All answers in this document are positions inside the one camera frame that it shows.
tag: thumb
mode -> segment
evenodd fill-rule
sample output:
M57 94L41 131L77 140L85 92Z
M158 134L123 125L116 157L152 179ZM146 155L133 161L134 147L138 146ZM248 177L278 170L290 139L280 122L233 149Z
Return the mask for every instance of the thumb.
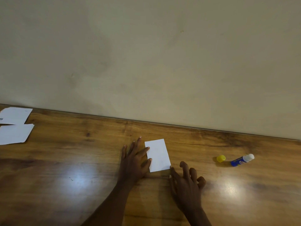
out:
M142 173L143 174L146 174L149 171L149 168L151 166L151 161L152 161L152 158L148 159L146 161L145 165L143 165L143 167L142 167Z

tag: person's right hand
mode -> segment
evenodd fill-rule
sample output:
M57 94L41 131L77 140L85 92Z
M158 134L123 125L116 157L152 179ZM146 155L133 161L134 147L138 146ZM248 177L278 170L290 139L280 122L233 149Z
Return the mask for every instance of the person's right hand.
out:
M185 162L180 163L183 169L181 177L170 167L169 176L172 198L178 208L184 213L191 225L211 225L201 207L201 191L206 184L203 177L197 177L197 171L188 167Z

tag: wall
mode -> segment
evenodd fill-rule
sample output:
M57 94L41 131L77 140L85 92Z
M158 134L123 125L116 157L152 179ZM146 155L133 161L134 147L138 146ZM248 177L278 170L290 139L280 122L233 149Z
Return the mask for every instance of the wall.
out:
M0 103L301 139L301 0L0 0Z

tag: glue stick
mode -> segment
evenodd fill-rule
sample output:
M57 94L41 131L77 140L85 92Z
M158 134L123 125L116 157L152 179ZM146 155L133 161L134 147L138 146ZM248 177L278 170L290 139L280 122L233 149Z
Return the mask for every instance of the glue stick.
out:
M250 162L252 159L255 159L254 155L253 154L248 154L246 156L243 156L243 157L240 157L236 160L231 161L231 165L236 167L236 166L241 165L243 163Z

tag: white card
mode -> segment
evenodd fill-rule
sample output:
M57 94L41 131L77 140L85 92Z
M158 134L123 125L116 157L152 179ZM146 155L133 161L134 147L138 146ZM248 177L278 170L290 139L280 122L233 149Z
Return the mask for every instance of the white card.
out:
M5 108L0 112L0 124L24 124L32 108Z
M24 143L34 124L2 125L0 127L0 145Z
M146 141L145 147L150 147L146 152L148 159L152 158L150 172L163 171L170 168L170 160L164 139Z

